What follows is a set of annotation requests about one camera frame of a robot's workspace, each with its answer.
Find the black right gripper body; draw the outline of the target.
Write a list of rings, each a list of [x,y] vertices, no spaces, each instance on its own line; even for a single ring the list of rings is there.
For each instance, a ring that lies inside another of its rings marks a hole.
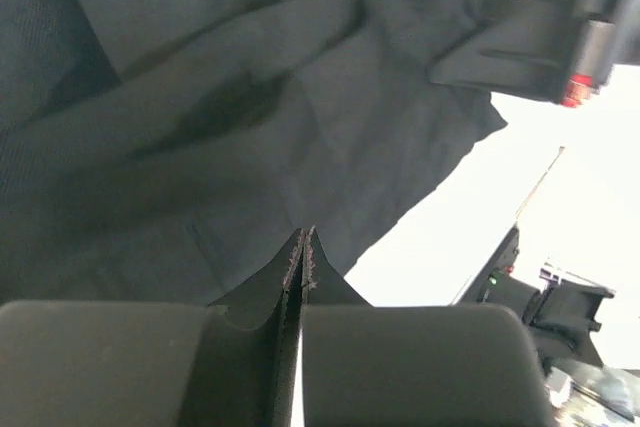
[[[561,104],[577,108],[609,83],[639,31],[639,0],[576,0],[579,31]]]

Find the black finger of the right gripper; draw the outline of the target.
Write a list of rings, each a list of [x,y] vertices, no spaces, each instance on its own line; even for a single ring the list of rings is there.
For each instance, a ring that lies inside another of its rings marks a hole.
[[[443,54],[429,80],[547,102],[590,84],[582,0],[517,0],[504,15]]]

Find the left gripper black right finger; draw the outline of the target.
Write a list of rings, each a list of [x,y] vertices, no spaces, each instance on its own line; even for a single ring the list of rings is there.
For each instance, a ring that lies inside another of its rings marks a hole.
[[[551,426],[533,341],[501,306],[375,307],[329,263],[303,261],[308,426]]]

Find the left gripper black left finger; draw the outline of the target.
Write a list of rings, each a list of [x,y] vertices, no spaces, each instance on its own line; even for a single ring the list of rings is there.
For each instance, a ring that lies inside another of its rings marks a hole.
[[[18,301],[1,310],[5,426],[286,426],[305,234],[213,305]]]

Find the black pleated skirt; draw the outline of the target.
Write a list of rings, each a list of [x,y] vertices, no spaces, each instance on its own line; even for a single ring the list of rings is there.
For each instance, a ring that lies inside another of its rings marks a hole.
[[[1,0],[1,298],[206,304],[356,260],[503,128],[434,61],[508,0]]]

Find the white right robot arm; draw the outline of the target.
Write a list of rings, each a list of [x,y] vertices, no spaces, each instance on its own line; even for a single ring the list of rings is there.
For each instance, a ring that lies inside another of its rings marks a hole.
[[[568,108],[597,94],[617,64],[639,60],[639,0],[520,0],[501,18],[440,58],[442,85],[480,87]],[[520,232],[512,228],[458,295],[461,303],[509,308],[532,335],[560,426],[635,426],[635,371],[604,365],[591,334],[613,297],[544,267],[543,288],[513,276]]]

